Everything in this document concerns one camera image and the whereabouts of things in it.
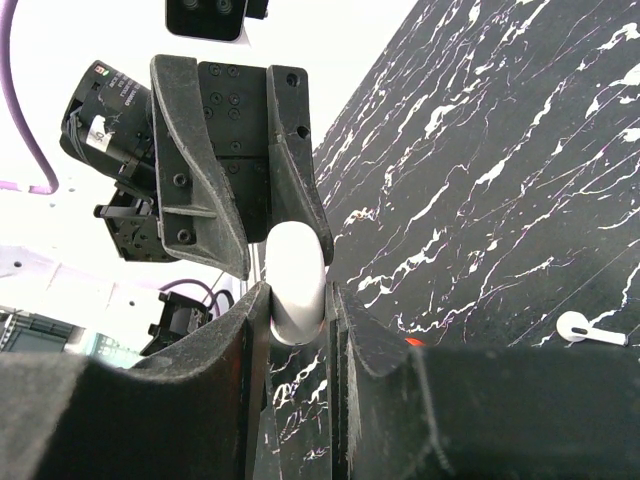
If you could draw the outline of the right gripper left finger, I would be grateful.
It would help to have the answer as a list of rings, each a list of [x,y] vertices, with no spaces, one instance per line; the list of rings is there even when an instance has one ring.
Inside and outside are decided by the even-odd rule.
[[[1,358],[5,479],[249,479],[270,287],[129,369],[86,356]]]

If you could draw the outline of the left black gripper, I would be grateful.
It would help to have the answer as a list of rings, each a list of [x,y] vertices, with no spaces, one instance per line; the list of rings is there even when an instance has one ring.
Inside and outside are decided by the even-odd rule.
[[[119,255],[187,260],[246,280],[249,248],[284,222],[334,239],[317,190],[307,72],[156,55],[142,85],[97,61],[61,122],[60,146],[115,183],[95,208]]]

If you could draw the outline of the white earbud charging case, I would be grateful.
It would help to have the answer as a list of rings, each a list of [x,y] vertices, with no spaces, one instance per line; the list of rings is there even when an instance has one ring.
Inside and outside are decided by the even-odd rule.
[[[324,321],[326,289],[324,255],[315,231],[296,221],[273,227],[265,267],[274,337],[288,346],[312,342]]]

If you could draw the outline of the white earbud near centre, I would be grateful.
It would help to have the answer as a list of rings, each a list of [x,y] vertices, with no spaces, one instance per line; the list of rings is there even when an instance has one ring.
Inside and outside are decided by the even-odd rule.
[[[575,311],[568,311],[559,316],[556,321],[556,331],[564,340],[573,343],[589,340],[622,347],[628,344],[624,333],[591,326],[583,314]]]

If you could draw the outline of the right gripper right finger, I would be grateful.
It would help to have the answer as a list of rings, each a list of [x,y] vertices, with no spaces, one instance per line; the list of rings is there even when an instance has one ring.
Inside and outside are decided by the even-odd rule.
[[[413,346],[327,287],[334,479],[635,479],[639,357]]]

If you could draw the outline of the red earbud charging case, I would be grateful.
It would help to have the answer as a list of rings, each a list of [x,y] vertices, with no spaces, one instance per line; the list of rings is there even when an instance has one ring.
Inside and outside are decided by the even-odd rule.
[[[405,340],[412,346],[425,346],[425,343],[423,341],[416,338],[406,338]]]

